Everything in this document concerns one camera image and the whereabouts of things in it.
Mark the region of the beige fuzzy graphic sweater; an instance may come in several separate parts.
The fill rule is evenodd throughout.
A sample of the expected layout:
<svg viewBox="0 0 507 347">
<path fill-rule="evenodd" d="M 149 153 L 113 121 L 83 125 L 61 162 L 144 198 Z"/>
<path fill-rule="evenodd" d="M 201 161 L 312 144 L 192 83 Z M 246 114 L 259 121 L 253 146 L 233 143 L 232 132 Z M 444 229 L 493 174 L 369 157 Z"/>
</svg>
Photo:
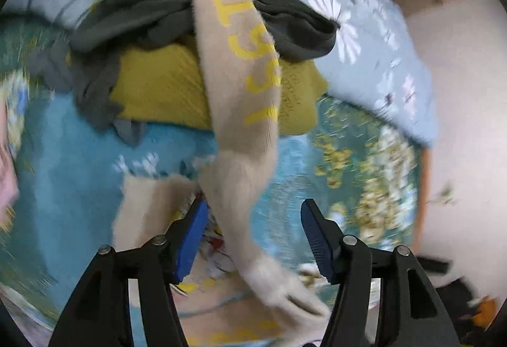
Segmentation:
<svg viewBox="0 0 507 347">
<path fill-rule="evenodd" d="M 131 249 L 163 233 L 190 193 L 201 190 L 228 256 L 282 327 L 278 345 L 302 346 L 323 337 L 329 309 L 250 233 L 252 208 L 278 158 L 279 56 L 253 0 L 192 0 L 192 6 L 217 152 L 196 181 L 125 176 L 113 244 Z"/>
</svg>

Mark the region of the teal floral blanket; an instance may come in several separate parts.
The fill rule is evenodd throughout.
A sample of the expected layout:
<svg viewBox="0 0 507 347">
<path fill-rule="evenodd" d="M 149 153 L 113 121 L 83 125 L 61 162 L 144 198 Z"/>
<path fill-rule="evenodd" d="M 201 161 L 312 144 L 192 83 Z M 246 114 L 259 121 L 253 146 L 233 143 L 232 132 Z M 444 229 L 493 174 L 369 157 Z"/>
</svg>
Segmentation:
<svg viewBox="0 0 507 347">
<path fill-rule="evenodd" d="M 195 177 L 215 154 L 208 131 L 149 125 L 135 148 L 96 133 L 70 95 L 28 76 L 28 58 L 64 31 L 33 17 L 1 20 L 1 75 L 13 81 L 24 130 L 16 157 L 19 198 L 1 236 L 1 293 L 34 344 L 46 344 L 82 272 L 112 225 L 127 174 Z M 251 218 L 257 243 L 297 270 L 313 261 L 300 222 L 312 198 L 346 233 L 389 250 L 413 237 L 421 149 L 347 103 L 318 101 L 318 124 L 279 141 L 278 166 Z"/>
</svg>

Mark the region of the pink folded garment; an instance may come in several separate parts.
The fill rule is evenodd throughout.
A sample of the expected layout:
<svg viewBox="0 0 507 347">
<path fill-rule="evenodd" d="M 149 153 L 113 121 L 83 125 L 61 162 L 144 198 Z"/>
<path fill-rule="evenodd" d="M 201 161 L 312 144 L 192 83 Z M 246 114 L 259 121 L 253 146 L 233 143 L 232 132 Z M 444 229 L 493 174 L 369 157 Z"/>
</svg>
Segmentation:
<svg viewBox="0 0 507 347">
<path fill-rule="evenodd" d="M 16 172 L 8 143 L 7 107 L 1 101 L 1 228 L 10 224 L 10 208 L 18 195 Z"/>
</svg>

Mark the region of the mustard yellow knit sweater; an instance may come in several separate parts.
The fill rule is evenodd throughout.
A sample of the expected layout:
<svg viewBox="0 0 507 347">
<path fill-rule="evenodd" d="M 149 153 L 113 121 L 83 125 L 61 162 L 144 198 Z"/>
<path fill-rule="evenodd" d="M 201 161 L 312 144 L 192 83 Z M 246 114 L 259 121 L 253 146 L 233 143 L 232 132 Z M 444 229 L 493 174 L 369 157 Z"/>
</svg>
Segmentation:
<svg viewBox="0 0 507 347">
<path fill-rule="evenodd" d="M 282 58 L 280 66 L 279 130 L 285 136 L 302 135 L 317 124 L 315 103 L 327 92 L 327 81 L 311 60 L 297 63 Z M 128 47 L 120 56 L 119 79 L 110 100 L 124 107 L 121 119 L 212 129 L 192 35 L 153 51 Z"/>
</svg>

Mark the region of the light blue floral pillow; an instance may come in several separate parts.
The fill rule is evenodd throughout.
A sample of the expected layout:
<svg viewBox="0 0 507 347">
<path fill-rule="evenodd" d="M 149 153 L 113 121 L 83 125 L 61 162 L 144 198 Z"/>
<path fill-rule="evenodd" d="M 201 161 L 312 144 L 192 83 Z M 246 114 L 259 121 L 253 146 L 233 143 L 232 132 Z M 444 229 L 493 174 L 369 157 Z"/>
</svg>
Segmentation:
<svg viewBox="0 0 507 347">
<path fill-rule="evenodd" d="M 3 10 L 76 27 L 95 0 L 7 0 Z M 390 0 L 301 0 L 339 24 L 316 66 L 328 92 L 375 113 L 424 145 L 437 139 L 431 74 L 419 60 L 404 16 Z"/>
</svg>

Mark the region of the dark grey garment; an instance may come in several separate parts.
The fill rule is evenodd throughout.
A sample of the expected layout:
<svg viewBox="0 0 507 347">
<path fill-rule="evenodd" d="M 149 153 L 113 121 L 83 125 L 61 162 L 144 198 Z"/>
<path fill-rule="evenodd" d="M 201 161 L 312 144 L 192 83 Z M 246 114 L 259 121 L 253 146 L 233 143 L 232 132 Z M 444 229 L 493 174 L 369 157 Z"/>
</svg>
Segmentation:
<svg viewBox="0 0 507 347">
<path fill-rule="evenodd" d="M 338 24 L 299 0 L 253 0 L 280 60 L 313 61 L 332 51 Z M 97 130 L 115 126 L 126 142 L 139 141 L 147 122 L 121 119 L 110 100 L 120 56 L 130 46 L 153 51 L 185 35 L 195 38 L 191 0 L 95 0 L 69 39 L 29 58 L 28 72 L 49 88 L 73 94 L 77 109 Z"/>
</svg>

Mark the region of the wooden bed frame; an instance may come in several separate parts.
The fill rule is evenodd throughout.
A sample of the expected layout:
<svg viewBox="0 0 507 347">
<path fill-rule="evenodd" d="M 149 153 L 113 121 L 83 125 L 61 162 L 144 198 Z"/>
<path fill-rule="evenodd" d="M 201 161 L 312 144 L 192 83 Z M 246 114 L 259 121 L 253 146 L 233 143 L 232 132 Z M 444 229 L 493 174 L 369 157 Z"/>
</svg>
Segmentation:
<svg viewBox="0 0 507 347">
<path fill-rule="evenodd" d="M 427 204 L 431 190 L 431 149 L 422 148 L 419 164 L 418 207 L 414 221 L 412 249 L 418 252 L 421 247 Z"/>
</svg>

